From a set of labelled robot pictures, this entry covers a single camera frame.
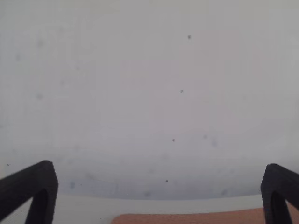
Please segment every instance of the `dark spot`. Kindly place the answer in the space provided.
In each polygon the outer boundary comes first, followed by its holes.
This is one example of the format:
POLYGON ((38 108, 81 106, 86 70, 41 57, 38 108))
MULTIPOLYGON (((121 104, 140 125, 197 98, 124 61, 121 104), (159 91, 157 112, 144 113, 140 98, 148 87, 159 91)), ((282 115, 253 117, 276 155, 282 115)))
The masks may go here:
POLYGON ((42 48, 44 45, 45 45, 45 43, 44 43, 43 39, 39 39, 36 43, 36 46, 38 48, 42 48))
POLYGON ((63 33, 64 33, 64 28, 63 28, 63 27, 59 27, 58 32, 59 32, 60 34, 63 34, 63 33))
POLYGON ((162 161, 166 162, 169 159, 169 155, 167 153, 163 153, 163 155, 161 156, 162 161))
POLYGON ((212 142, 211 142, 211 145, 216 148, 218 146, 218 142, 217 142, 217 139, 216 138, 213 138, 212 139, 212 142))
POLYGON ((21 60, 21 55, 20 55, 20 54, 17 54, 17 55, 15 56, 15 60, 16 60, 17 62, 19 62, 19 61, 21 60))
POLYGON ((76 153, 80 151, 80 146, 75 145, 73 149, 76 153))
POLYGON ((227 189, 224 189, 224 190, 221 192, 221 196, 225 196, 227 193, 228 193, 228 190, 227 190, 227 189))
POLYGON ((38 100, 42 100, 42 99, 43 99, 43 94, 38 93, 38 94, 36 95, 36 99, 38 99, 38 100))
POLYGON ((75 188, 75 182, 70 182, 70 189, 74 189, 75 188))
POLYGON ((154 169, 150 169, 149 170, 149 174, 154 174, 155 173, 155 170, 154 169))
POLYGON ((70 164, 70 165, 71 165, 72 163, 73 163, 73 160, 68 160, 68 161, 67 161, 67 164, 70 164))
POLYGON ((90 179, 90 180, 97 180, 97 177, 91 173, 87 173, 86 175, 86 178, 87 179, 90 179))
POLYGON ((150 192, 150 191, 146 191, 146 192, 144 193, 144 196, 145 196, 145 197, 150 197, 150 196, 151 196, 151 192, 150 192))

